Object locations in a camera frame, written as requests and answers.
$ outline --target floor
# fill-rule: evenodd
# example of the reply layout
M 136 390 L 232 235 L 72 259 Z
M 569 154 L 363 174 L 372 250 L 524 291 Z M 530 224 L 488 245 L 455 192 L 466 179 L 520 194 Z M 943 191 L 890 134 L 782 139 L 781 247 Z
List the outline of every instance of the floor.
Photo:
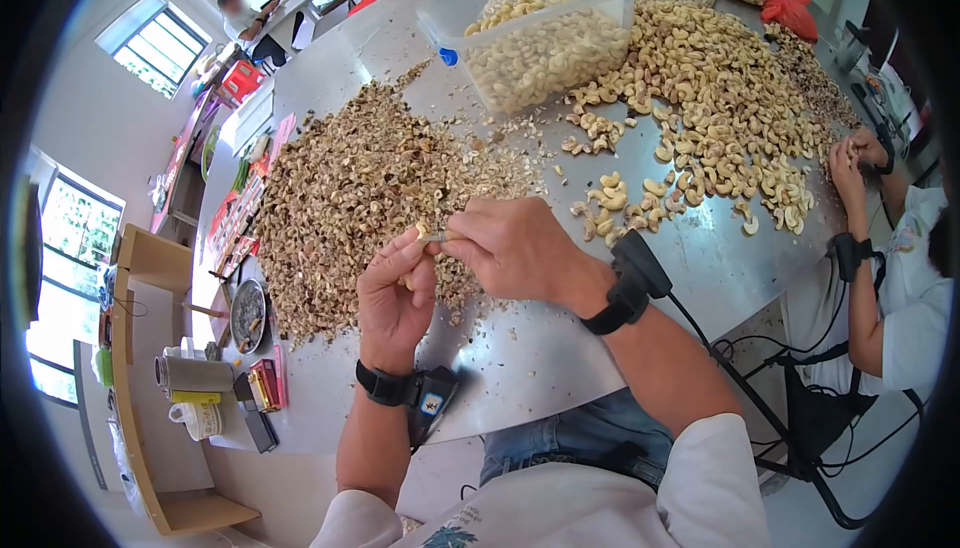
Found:
M 325 24 L 335 25 L 343 19 L 346 9 L 341 10 L 344 13 L 334 11 L 324 17 L 329 20 L 318 24 L 315 37 L 327 30 L 325 27 L 328 25 Z M 878 195 L 868 199 L 868 216 L 870 238 L 874 245 L 884 245 L 889 240 L 891 230 Z M 786 339 L 778 300 L 731 330 L 725 338 L 746 335 L 765 335 L 781 341 Z M 749 339 L 738 343 L 732 359 L 738 370 L 746 372 L 776 349 L 772 342 Z M 763 370 L 751 378 L 750 383 L 774 412 L 784 414 L 786 395 L 783 373 L 779 369 Z M 775 437 L 756 407 L 742 395 L 739 388 L 733 388 L 746 405 L 745 418 L 750 437 L 756 441 Z M 259 455 L 219 448 L 207 442 L 203 443 L 203 450 L 218 491 L 261 513 L 260 518 L 236 526 L 237 530 L 273 548 L 309 544 L 320 529 L 330 501 L 336 495 L 332 455 Z M 782 455 L 774 451 L 767 458 L 776 460 Z M 477 485 L 482 462 L 483 442 L 478 436 L 421 448 L 411 461 L 400 492 L 397 512 L 420 521 L 441 514 L 461 499 L 461 491 L 472 491 L 465 485 Z M 764 495 L 776 493 L 783 486 L 777 481 L 774 479 L 764 485 Z

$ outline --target sleeve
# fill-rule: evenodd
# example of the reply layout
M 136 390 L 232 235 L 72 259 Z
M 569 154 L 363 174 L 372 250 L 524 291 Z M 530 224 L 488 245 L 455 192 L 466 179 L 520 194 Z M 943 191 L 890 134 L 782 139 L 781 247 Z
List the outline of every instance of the sleeve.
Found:
M 925 221 L 935 221 L 940 210 L 947 205 L 943 188 L 918 188 L 909 186 L 903 199 L 903 209 L 916 213 Z
M 740 415 L 717 414 L 683 430 L 667 460 L 656 509 L 683 548 L 770 545 L 757 467 Z
M 337 494 L 323 522 L 310 548 L 385 548 L 403 537 L 397 513 L 359 489 Z
M 883 386 L 888 391 L 932 386 L 940 372 L 954 282 L 943 280 L 919 302 L 883 317 Z

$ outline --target window frame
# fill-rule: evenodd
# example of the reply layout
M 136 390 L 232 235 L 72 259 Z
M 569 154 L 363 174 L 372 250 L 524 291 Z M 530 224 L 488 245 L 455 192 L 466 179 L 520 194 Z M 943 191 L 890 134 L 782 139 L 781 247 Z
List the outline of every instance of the window frame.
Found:
M 62 181 L 66 186 L 72 188 L 73 190 L 76 190 L 77 192 L 80 192 L 81 194 L 83 194 L 83 195 L 85 195 L 86 197 L 90 198 L 90 199 L 93 200 L 94 202 L 97 202 L 97 203 L 102 204 L 102 205 L 104 205 L 104 206 L 113 208 L 114 210 L 117 211 L 117 213 L 118 213 L 118 215 L 119 215 L 119 219 L 122 219 L 122 218 L 123 218 L 123 211 L 124 211 L 124 207 L 123 207 L 123 206 L 121 206 L 120 204 L 117 204 L 116 202 L 114 202 L 113 200 L 111 200 L 111 199 L 109 199 L 109 198 L 103 197 L 101 194 L 97 194 L 95 191 L 93 191 L 92 189 L 90 189 L 89 187 L 87 187 L 84 183 L 81 183 L 81 182 L 77 181 L 76 179 L 74 179 L 73 177 L 71 177 L 70 175 L 64 173 L 64 171 L 61 170 L 61 168 L 60 168 L 59 165 L 55 166 L 54 174 L 51 175 L 51 177 L 50 177 L 50 182 L 49 182 L 49 184 L 48 184 L 48 186 L 47 186 L 46 195 L 44 196 L 44 198 L 43 198 L 43 200 L 42 200 L 42 205 L 41 205 L 41 207 L 40 207 L 40 215 L 41 215 L 41 217 L 42 217 L 43 211 L 46 210 L 47 201 L 48 201 L 48 199 L 49 199 L 49 197 L 50 197 L 50 194 L 51 194 L 52 191 L 53 191 L 54 183 L 55 183 L 57 180 Z M 118 223 L 117 223 L 117 230 L 116 230 L 116 232 L 114 233 L 114 237 L 113 237 L 113 240 L 112 240 L 112 242 L 111 242 L 111 245 L 113 245 L 114 242 L 116 242 L 116 236 L 119 235 L 119 233 L 120 233 L 119 219 L 118 219 Z M 71 256 L 70 254 L 67 254 L 66 252 L 64 252 L 64 251 L 61 250 L 60 248 L 55 247 L 54 245 L 51 245 L 51 244 L 49 244 L 49 243 L 47 243 L 47 242 L 45 242 L 45 241 L 42 242 L 42 249 L 50 250 L 51 252 L 54 252 L 54 253 L 56 253 L 57 255 L 66 258 L 67 260 L 69 260 L 70 262 L 72 262 L 72 263 L 74 263 L 74 264 L 76 264 L 76 265 L 83 266 L 83 267 L 88 268 L 88 269 L 90 269 L 90 270 L 92 270 L 92 271 L 96 271 L 96 270 L 97 270 L 97 266 L 91 265 L 90 263 L 86 263 L 86 262 L 80 260 L 79 258 L 77 258 L 77 257 L 75 257 L 75 256 Z M 88 301 L 90 301 L 90 302 L 93 302 L 94 304 L 97 305 L 97 308 L 98 308 L 98 310 L 99 310 L 99 305 L 100 305 L 100 298 L 99 298 L 99 296 L 97 296 L 97 295 L 95 295 L 95 294 L 85 293 L 85 292 L 83 292 L 82 290 L 77 290 L 76 288 L 72 288 L 72 287 L 66 285 L 66 284 L 63 283 L 63 282 L 58 281 L 57 279 L 54 279 L 53 277 L 50 277 L 50 276 L 44 274 L 42 270 L 41 270 L 40 276 L 41 276 L 42 281 L 43 281 L 44 283 L 49 283 L 50 285 L 52 285 L 52 286 L 54 286 L 54 287 L 56 287 L 56 288 L 59 288 L 59 289 L 61 289 L 61 290 L 67 291 L 67 292 L 69 292 L 69 293 L 72 293 L 73 295 L 76 295 L 76 296 L 78 296 L 79 298 L 82 298 L 82 299 L 84 299 L 84 300 L 88 300 Z M 73 362 L 74 362 L 74 367 L 73 367 L 73 368 L 70 368 L 69 366 L 65 366 L 65 365 L 63 365 L 63 364 L 60 364 L 60 363 L 58 363 L 58 362 L 48 361 L 47 359 L 43 358 L 42 356 L 38 356 L 38 355 L 34 354 L 34 353 L 31 352 L 29 349 L 27 349 L 26 352 L 27 352 L 27 356 L 29 356 L 29 357 L 30 357 L 31 359 L 33 359 L 34 361 L 39 362 L 40 364 L 43 364 L 43 365 L 45 365 L 45 366 L 49 366 L 50 368 L 53 368 L 54 370 L 57 370 L 57 371 L 59 371 L 59 372 L 61 372 L 61 373 L 65 373 L 65 374 L 70 375 L 71 377 L 73 377 L 73 379 L 74 379 L 74 387 L 75 387 L 75 389 L 76 389 L 76 391 L 77 391 L 77 403 L 74 404 L 73 402 L 69 402 L 69 401 L 67 401 L 67 400 L 64 400 L 63 398 L 58 398 L 58 397 L 56 397 L 56 396 L 50 395 L 49 393 L 43 391 L 43 389 L 41 389 L 40 387 L 36 386 L 36 384 L 34 384 L 33 388 L 40 394 L 40 396 L 42 396 L 42 397 L 43 397 L 44 399 L 46 399 L 46 400 L 49 400 L 49 401 L 53 402 L 54 404 L 58 404 L 58 405 L 60 405 L 60 406 L 64 406 L 64 407 L 66 407 L 66 408 L 70 408 L 70 409 L 74 409 L 74 410 L 79 410 L 79 409 L 80 409 L 80 401 L 83 399 L 83 396 L 82 396 L 82 394 L 81 394 L 81 383 L 78 381 L 78 379 L 79 379 L 80 376 L 81 376 L 81 372 L 77 370 L 77 363 L 80 362 L 80 358 L 81 358 L 81 342 L 80 342 L 78 339 L 76 339 L 76 338 L 73 339 Z
M 140 33 L 141 33 L 145 28 L 147 28 L 148 26 L 150 26 L 150 23 L 156 21 L 156 20 L 157 20 L 157 17 L 159 17 L 161 14 L 165 14 L 171 21 L 173 21 L 173 22 L 176 24 L 176 26 L 178 26 L 180 29 L 182 29 L 183 32 L 185 32 L 187 35 L 189 35 L 195 42 L 197 42 L 198 44 L 200 44 L 200 49 L 199 49 L 199 51 L 194 55 L 193 60 L 190 62 L 189 66 L 187 66 L 185 69 L 183 69 L 183 75 L 181 75 L 181 76 L 180 76 L 180 79 L 177 80 L 177 81 L 174 81 L 174 79 L 171 79 L 169 76 L 167 76 L 166 74 L 164 74 L 160 69 L 158 69 L 156 66 L 154 66 L 154 64 L 153 64 L 152 62 L 150 62 L 149 60 L 147 60 L 145 57 L 141 56 L 136 50 L 134 50 L 133 48 L 130 47 L 130 41 L 131 41 L 134 37 L 138 37 L 138 35 L 140 35 Z M 187 45 L 186 45 L 184 42 L 182 42 L 179 37 L 176 37 L 173 33 L 170 33 L 170 36 L 173 37 L 181 46 L 183 46 L 184 48 L 186 48 L 186 50 L 190 50 L 190 48 L 187 47 Z M 142 38 L 142 39 L 143 39 L 143 41 L 147 42 L 148 44 L 150 43 L 149 41 L 147 41 L 146 38 Z M 179 89 L 180 86 L 181 86 L 181 84 L 184 82 L 184 79 L 186 79 L 186 75 L 193 69 L 194 65 L 197 64 L 197 61 L 200 60 L 200 57 L 204 54 L 204 51 L 205 51 L 209 46 L 210 46 L 210 42 L 207 41 L 207 39 L 205 39 L 204 37 L 201 37 L 201 36 L 197 33 L 197 31 L 195 31 L 195 30 L 193 29 L 192 26 L 187 25 L 187 24 L 184 22 L 183 19 L 181 19 L 179 16 L 177 16 L 177 14 L 174 13 L 174 11 L 170 8 L 170 3 L 167 2 L 167 3 L 163 6 L 163 8 L 162 8 L 162 10 L 161 10 L 160 12 L 158 12 L 158 13 L 154 14 L 153 16 L 151 16 L 150 19 L 147 20 L 146 23 L 144 23 L 143 25 L 139 26 L 136 31 L 134 31 L 133 33 L 131 33 L 130 36 L 127 37 L 126 40 L 124 40 L 124 42 L 123 42 L 122 44 L 120 44 L 120 47 L 113 51 L 113 53 L 110 55 L 110 58 L 116 58 L 116 55 L 120 52 L 120 50 L 123 50 L 123 49 L 126 48 L 127 50 L 133 52 L 133 55 L 136 56 L 137 58 L 139 58 L 141 61 L 143 61 L 144 64 L 146 64 L 146 65 L 149 66 L 151 69 L 153 69 L 153 71 L 154 71 L 156 74 L 160 75 L 161 77 L 163 77 L 164 79 L 166 79 L 167 81 L 169 81 L 170 83 L 172 83 L 175 88 Z M 161 51 L 161 49 L 157 48 L 156 46 L 154 46 L 154 49 L 155 49 L 156 51 L 160 52 L 161 54 L 163 54 L 164 56 L 166 56 L 166 54 L 163 53 L 163 52 Z

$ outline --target stainless steel table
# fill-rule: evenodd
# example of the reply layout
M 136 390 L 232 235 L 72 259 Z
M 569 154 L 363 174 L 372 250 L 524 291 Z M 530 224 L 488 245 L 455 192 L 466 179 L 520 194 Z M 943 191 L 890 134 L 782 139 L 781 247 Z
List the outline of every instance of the stainless steel table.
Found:
M 415 63 L 434 57 L 416 24 L 415 7 L 423 0 L 384 0 L 346 20 L 304 50 L 275 77 L 276 120 L 307 109 L 317 116 L 337 111 L 371 79 L 387 80 L 404 73 Z M 720 0 L 716 7 L 738 14 L 749 26 L 762 29 L 759 11 L 732 0 Z M 474 119 L 482 112 L 474 107 L 477 98 L 460 67 L 448 68 L 437 58 L 404 92 L 415 113 L 431 120 L 461 115 Z M 548 103 L 544 117 L 553 121 L 558 109 Z M 605 107 L 606 115 L 622 121 L 625 105 Z M 567 122 L 541 126 L 542 140 L 560 152 L 561 140 L 574 130 Z M 477 125 L 480 135 L 486 128 Z M 536 141 L 512 134 L 514 147 L 528 146 L 536 153 Z M 650 117 L 639 120 L 617 146 L 617 157 L 576 158 L 561 153 L 544 163 L 543 177 L 549 189 L 548 202 L 558 220 L 584 250 L 608 258 L 604 242 L 582 243 L 581 221 L 570 216 L 570 202 L 584 198 L 588 181 L 598 182 L 601 174 L 619 170 L 628 184 L 631 201 L 639 201 L 644 178 L 663 179 L 669 166 L 657 163 L 653 149 L 660 137 Z M 212 295 L 216 281 L 202 260 L 199 246 L 210 229 L 210 218 L 234 179 L 236 171 L 230 146 L 217 147 L 199 216 L 198 247 L 194 262 L 194 303 L 203 304 Z M 552 170 L 560 164 L 569 184 Z M 810 163 L 819 170 L 816 163 Z M 741 231 L 742 218 L 732 218 L 733 201 L 714 197 L 673 222 L 665 221 L 658 234 L 645 233 L 647 242 L 670 275 L 678 299 L 698 320 L 706 335 L 718 338 L 774 300 L 790 282 L 814 265 L 827 251 L 827 241 L 844 228 L 839 200 L 820 172 L 807 183 L 816 195 L 817 206 L 805 221 L 802 236 L 774 231 L 770 218 L 754 198 L 760 231 L 750 238 Z M 243 277 L 262 279 L 255 259 L 247 259 Z M 671 304 L 656 305 L 677 320 Z M 474 324 L 470 311 L 460 327 L 444 320 L 446 309 L 438 307 L 434 324 L 417 350 L 417 364 L 431 367 L 450 365 L 462 383 L 438 429 L 429 441 L 444 441 L 483 434 L 567 410 L 624 386 L 604 344 L 587 333 L 570 313 L 547 303 L 517 302 L 502 313 L 494 309 Z M 204 315 L 194 314 L 194 335 L 206 338 L 210 325 Z M 289 347 L 289 341 L 281 342 Z M 328 344 L 315 338 L 287 354 L 290 406 L 270 415 L 279 436 L 281 452 L 332 454 L 354 396 L 354 363 L 358 336 L 354 332 Z M 236 358 L 231 347 L 226 359 Z M 243 357 L 249 363 L 261 355 Z M 235 448 L 253 448 L 253 442 L 232 398 L 224 401 L 225 433 L 211 442 Z

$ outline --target window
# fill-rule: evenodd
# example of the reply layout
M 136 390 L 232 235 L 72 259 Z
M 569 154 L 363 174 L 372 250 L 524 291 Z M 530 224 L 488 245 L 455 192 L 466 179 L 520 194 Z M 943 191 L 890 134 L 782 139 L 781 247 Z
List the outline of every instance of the window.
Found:
M 96 42 L 113 60 L 169 99 L 210 37 L 166 0 L 141 0 Z
M 97 267 L 110 262 L 123 206 L 90 184 L 52 170 L 40 222 L 43 281 L 39 320 L 27 330 L 33 383 L 76 408 L 76 342 L 99 343 Z

